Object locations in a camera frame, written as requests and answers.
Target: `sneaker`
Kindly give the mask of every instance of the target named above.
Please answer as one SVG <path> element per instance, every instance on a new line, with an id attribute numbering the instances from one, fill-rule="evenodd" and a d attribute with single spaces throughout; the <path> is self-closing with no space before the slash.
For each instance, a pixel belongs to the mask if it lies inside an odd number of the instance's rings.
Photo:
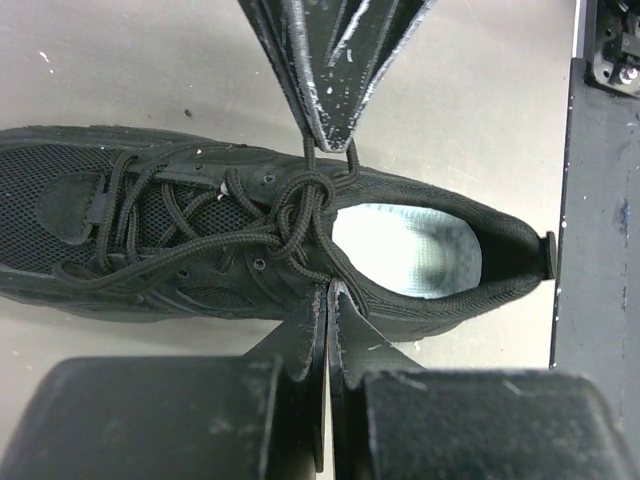
<path id="1" fill-rule="evenodd" d="M 122 127 L 0 132 L 0 291 L 120 321 L 283 319 L 340 277 L 381 333 L 416 340 L 553 277 L 552 235 L 347 153 Z"/>

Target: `lace hole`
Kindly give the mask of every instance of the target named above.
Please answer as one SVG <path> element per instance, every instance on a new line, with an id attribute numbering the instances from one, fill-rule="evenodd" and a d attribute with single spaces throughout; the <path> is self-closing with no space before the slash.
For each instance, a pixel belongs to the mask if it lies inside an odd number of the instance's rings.
<path id="1" fill-rule="evenodd" d="M 255 268 L 256 270 L 264 270 L 265 268 L 267 268 L 267 262 L 265 262 L 261 258 L 256 258 L 253 262 L 253 268 Z"/>

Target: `shoelace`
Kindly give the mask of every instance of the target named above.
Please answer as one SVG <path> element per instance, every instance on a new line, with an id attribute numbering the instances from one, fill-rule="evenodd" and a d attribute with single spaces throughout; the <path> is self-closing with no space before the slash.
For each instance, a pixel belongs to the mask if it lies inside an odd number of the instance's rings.
<path id="1" fill-rule="evenodd" d="M 336 194 L 357 180 L 360 164 L 355 142 L 351 142 L 347 149 L 349 173 L 336 180 L 318 171 L 315 141 L 310 134 L 304 135 L 304 155 L 307 171 L 284 185 L 269 213 L 264 213 L 249 198 L 240 183 L 238 170 L 232 168 L 227 171 L 224 185 L 228 191 L 224 193 L 255 217 L 247 227 L 237 232 L 199 236 L 189 224 L 189 219 L 198 209 L 210 202 L 219 201 L 219 192 L 200 194 L 181 210 L 175 198 L 173 185 L 163 182 L 162 197 L 173 225 L 160 238 L 157 245 L 159 252 L 145 259 L 140 258 L 138 252 L 138 200 L 167 164 L 160 164 L 144 171 L 134 182 L 126 172 L 136 157 L 122 157 L 115 163 L 111 173 L 106 216 L 96 237 L 97 268 L 90 269 L 84 265 L 63 261 L 54 266 L 53 275 L 71 288 L 131 294 L 175 275 L 198 257 L 222 248 L 225 251 L 219 269 L 224 271 L 233 263 L 238 247 L 262 244 L 267 247 L 272 260 L 286 261 L 296 273 L 315 282 L 328 282 L 331 279 L 328 273 L 313 271 L 306 266 L 308 258 L 302 245 L 310 236 L 325 255 L 331 267 L 331 274 L 340 277 L 347 284 L 361 313 L 368 316 L 369 308 L 364 292 L 354 276 L 354 269 L 344 253 L 331 241 L 323 223 L 323 213 L 330 208 Z M 115 240 L 112 240 L 114 224 Z M 189 240 L 176 247 L 166 248 L 178 231 Z M 109 260 L 110 249 L 125 252 L 127 265 L 124 268 L 116 270 L 113 267 Z"/>

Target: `shoe insole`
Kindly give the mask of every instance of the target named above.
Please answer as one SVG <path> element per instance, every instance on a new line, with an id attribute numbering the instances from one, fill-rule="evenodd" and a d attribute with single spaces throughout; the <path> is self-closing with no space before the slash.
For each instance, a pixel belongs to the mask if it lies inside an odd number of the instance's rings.
<path id="1" fill-rule="evenodd" d="M 438 210 L 373 203 L 345 208 L 333 241 L 363 275 L 401 295 L 440 298 L 480 284 L 478 238 L 467 223 Z"/>

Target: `bolt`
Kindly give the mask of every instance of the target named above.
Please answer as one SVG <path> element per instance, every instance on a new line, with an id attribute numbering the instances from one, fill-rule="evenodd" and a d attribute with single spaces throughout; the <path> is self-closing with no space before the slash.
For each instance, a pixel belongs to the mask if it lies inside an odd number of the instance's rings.
<path id="1" fill-rule="evenodd" d="M 633 67 L 623 68 L 620 70 L 620 81 L 625 85 L 631 85 L 638 78 L 638 70 Z"/>

